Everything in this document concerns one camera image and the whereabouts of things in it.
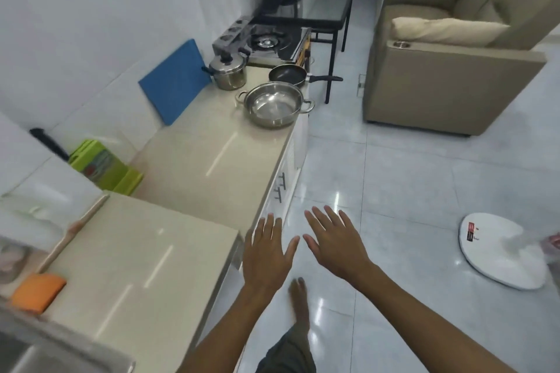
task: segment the orange cloth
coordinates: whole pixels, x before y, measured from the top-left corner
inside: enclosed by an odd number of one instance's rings
[[[48,273],[29,275],[14,291],[12,306],[33,314],[42,314],[62,290],[66,280]]]

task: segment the stove burner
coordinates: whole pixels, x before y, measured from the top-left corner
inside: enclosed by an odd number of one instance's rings
[[[288,47],[291,41],[288,34],[271,30],[267,33],[251,35],[250,46],[256,51],[277,51]]]

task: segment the stainless steel sink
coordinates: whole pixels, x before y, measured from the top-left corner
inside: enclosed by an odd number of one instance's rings
[[[130,373],[134,361],[0,302],[0,373]]]

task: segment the beige sofa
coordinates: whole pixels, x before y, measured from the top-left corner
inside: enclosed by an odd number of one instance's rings
[[[391,20],[456,17],[510,28],[484,48],[410,42],[397,47]],[[366,121],[480,135],[546,64],[531,49],[560,22],[560,0],[458,0],[452,11],[385,0],[371,46]]]

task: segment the black table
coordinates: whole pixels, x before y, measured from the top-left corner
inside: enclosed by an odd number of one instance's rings
[[[334,70],[334,58],[337,53],[338,32],[344,27],[344,40],[342,42],[342,52],[346,49],[346,37],[348,35],[348,23],[352,12],[353,0],[287,0],[287,4],[282,4],[276,10],[260,9],[255,21],[260,24],[271,25],[300,25],[311,27],[315,33],[312,42],[330,43],[330,64],[329,75]],[[332,39],[320,39],[319,33],[331,34]],[[330,99],[330,87],[332,82],[326,86],[325,103]]]

